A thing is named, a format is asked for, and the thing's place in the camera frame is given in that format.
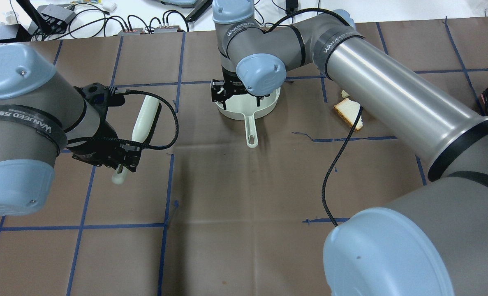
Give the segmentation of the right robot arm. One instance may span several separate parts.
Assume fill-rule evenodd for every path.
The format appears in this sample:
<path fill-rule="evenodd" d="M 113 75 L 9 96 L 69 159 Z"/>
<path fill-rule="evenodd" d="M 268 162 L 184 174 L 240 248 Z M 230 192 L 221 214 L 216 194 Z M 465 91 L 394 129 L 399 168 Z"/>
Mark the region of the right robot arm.
<path fill-rule="evenodd" d="M 214 0 L 218 47 L 254 96 L 313 62 L 429 162 L 428 185 L 336 225 L 324 243 L 333 296 L 488 296 L 488 116 L 400 64 L 323 10 L 264 32 L 252 0 Z"/>

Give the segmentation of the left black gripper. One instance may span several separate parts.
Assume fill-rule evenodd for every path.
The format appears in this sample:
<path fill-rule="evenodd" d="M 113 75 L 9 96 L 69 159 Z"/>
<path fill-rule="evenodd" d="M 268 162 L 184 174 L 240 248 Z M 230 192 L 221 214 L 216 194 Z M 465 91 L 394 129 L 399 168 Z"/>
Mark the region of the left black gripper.
<path fill-rule="evenodd" d="M 88 163 L 96 167 L 112 167 L 114 170 L 120 165 L 131 172 L 136 172 L 141 157 L 141 149 L 118 142 L 117 133 L 105 120 L 100 122 L 92 137 L 106 137 L 112 141 L 84 141 L 71 144 L 73 159 Z"/>

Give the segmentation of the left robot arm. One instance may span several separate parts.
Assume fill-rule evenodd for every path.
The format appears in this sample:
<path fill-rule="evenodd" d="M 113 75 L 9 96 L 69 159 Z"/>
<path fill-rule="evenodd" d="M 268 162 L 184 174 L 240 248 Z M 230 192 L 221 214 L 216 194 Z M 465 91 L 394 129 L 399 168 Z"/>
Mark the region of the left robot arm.
<path fill-rule="evenodd" d="M 72 86 L 28 45 L 0 45 L 0 217 L 43 208 L 62 150 L 135 172 L 140 148 L 121 143 L 106 122 L 108 108 L 124 102 L 100 83 Z"/>

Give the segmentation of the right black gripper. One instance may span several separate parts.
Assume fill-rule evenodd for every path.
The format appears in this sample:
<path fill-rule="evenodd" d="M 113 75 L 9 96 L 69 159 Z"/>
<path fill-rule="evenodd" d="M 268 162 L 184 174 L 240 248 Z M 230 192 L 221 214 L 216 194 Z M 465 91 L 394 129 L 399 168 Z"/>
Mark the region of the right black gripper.
<path fill-rule="evenodd" d="M 236 95 L 251 95 L 259 97 L 260 100 L 268 95 L 253 95 L 244 86 L 243 82 L 238 78 L 235 72 L 222 68 L 223 80 L 212 79 L 210 81 L 210 99 L 213 103 L 226 103 L 231 97 Z"/>

